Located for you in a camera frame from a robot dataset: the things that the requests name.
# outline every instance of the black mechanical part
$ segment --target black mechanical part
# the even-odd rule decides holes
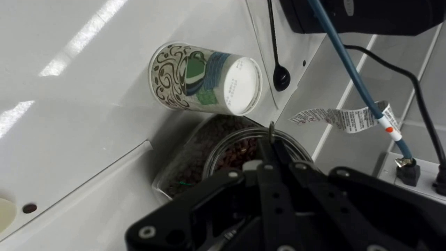
[[[445,205],[348,167],[325,175],[281,139],[260,146],[258,170],[217,172],[132,225],[129,249],[208,249],[228,232],[225,251],[445,249]]]
[[[437,179],[434,182],[434,188],[435,188],[437,193],[446,196],[446,166],[441,164],[440,168],[441,168],[441,171],[437,175]]]
[[[420,179],[420,166],[417,164],[417,160],[413,159],[414,163],[402,166],[396,168],[396,177],[402,179],[403,184],[417,186],[417,182]]]
[[[323,33],[309,0],[281,0],[295,32]],[[324,0],[339,32],[419,34],[445,21],[445,0]]]

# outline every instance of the white label tag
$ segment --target white label tag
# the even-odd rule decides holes
[[[399,131],[399,122],[395,118],[389,101],[377,101],[380,110],[391,121],[394,129]],[[310,108],[295,114],[292,118],[296,124],[309,124],[313,121],[325,121],[334,126],[346,131],[348,133],[357,133],[373,128],[378,124],[377,118],[369,107],[356,110],[338,110],[338,108]]]

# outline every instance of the paper cup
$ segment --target paper cup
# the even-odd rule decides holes
[[[244,115],[258,103],[263,79],[253,58],[175,43],[152,57],[150,85],[171,108]]]

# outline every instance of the screw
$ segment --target screw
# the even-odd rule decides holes
[[[278,251],[296,251],[292,245],[281,245]]]
[[[239,177],[239,172],[231,171],[231,172],[229,172],[229,177],[236,178],[236,177]]]
[[[350,177],[350,172],[346,171],[345,168],[338,170],[336,174],[338,174],[338,175]]]
[[[152,238],[157,235],[157,228],[152,225],[146,225],[140,228],[139,234],[141,238]]]
[[[385,246],[382,246],[382,245],[370,245],[370,246],[367,246],[367,251],[388,251]]]
[[[37,205],[37,203],[27,203],[27,205],[24,205],[23,212],[24,212],[24,213],[33,213],[33,212],[35,212],[37,209],[38,209],[38,205]]]
[[[302,170],[307,170],[307,166],[306,166],[306,164],[302,164],[302,163],[296,163],[295,167],[296,167],[296,168],[302,168]]]

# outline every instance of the printed cup design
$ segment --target printed cup design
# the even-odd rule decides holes
[[[257,78],[239,80],[246,79],[240,75],[247,75],[247,72],[249,75],[257,73]],[[247,62],[247,57],[187,44],[162,47],[150,65],[150,80],[154,94],[172,108],[224,114],[235,114],[235,108],[231,108],[229,104],[237,101],[237,97],[233,97],[237,86],[244,85],[244,87],[254,89],[250,92],[253,94],[247,96],[253,101],[247,103],[243,113],[254,106],[261,89],[261,73],[254,60]]]

